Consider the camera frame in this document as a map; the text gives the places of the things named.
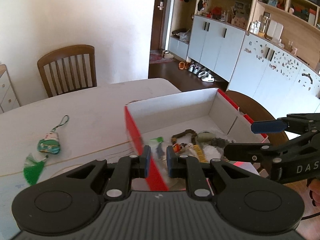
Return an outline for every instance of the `dark wooden floor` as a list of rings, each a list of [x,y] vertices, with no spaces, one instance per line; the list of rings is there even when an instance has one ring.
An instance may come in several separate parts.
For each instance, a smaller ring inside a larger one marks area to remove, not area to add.
[[[178,61],[150,64],[149,78],[166,79],[182,92],[205,88],[220,88],[226,91],[228,82],[203,82],[188,70],[180,70],[178,65]]]

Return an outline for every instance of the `brown door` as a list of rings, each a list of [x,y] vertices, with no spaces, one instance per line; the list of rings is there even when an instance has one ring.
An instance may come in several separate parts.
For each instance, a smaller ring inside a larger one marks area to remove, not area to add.
[[[160,49],[162,46],[166,4],[167,0],[155,0],[150,50],[157,50]]]

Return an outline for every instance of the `wooden chair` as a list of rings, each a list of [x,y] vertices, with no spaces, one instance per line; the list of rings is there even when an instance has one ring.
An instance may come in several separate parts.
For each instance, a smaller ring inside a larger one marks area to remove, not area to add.
[[[80,55],[82,66],[79,66]],[[73,45],[57,49],[44,55],[37,65],[49,98],[54,96],[52,92],[60,95],[97,86],[93,46]]]
[[[226,95],[239,106],[242,113],[248,114],[254,121],[275,120],[275,118],[262,105],[252,98],[231,90],[228,90]],[[267,135],[268,140],[274,146],[278,146],[289,141],[289,138],[285,132],[268,133]],[[260,173],[264,169],[266,169],[266,171],[269,173],[271,169],[271,163],[261,163],[260,168],[258,168],[257,171]]]

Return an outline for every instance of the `human hand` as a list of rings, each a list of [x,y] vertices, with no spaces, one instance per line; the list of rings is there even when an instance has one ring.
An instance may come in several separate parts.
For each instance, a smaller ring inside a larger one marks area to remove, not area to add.
[[[310,197],[313,199],[312,204],[320,207],[320,180],[313,179],[308,188],[310,189]]]

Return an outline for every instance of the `green tassel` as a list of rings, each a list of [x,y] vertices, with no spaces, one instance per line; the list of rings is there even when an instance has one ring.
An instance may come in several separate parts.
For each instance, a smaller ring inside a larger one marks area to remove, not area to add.
[[[25,160],[23,175],[29,185],[35,185],[44,169],[45,160],[37,162],[30,153]]]

